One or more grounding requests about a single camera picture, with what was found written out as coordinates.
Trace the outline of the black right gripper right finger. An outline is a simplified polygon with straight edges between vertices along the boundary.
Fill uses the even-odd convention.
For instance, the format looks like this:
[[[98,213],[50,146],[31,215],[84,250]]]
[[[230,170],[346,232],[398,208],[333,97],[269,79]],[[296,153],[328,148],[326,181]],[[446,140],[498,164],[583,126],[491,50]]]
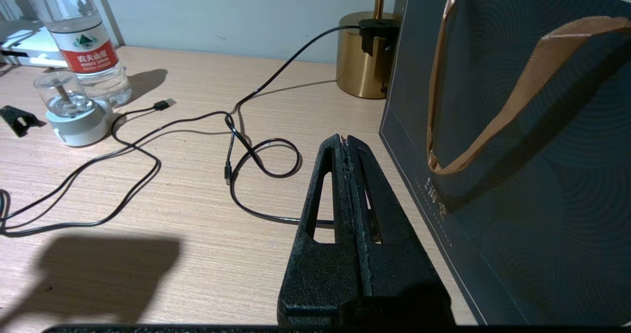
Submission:
[[[346,146],[361,293],[340,306],[340,323],[454,326],[451,297],[376,156],[356,137]]]

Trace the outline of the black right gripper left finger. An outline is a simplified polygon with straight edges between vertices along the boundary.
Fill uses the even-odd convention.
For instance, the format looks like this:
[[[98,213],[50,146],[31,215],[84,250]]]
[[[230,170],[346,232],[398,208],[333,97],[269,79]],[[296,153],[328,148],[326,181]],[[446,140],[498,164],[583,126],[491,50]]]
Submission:
[[[369,211],[357,147],[351,135],[334,135],[318,149],[281,289],[280,326],[332,326],[340,306],[364,295],[361,245],[369,237]],[[333,184],[334,241],[314,239],[324,178]]]

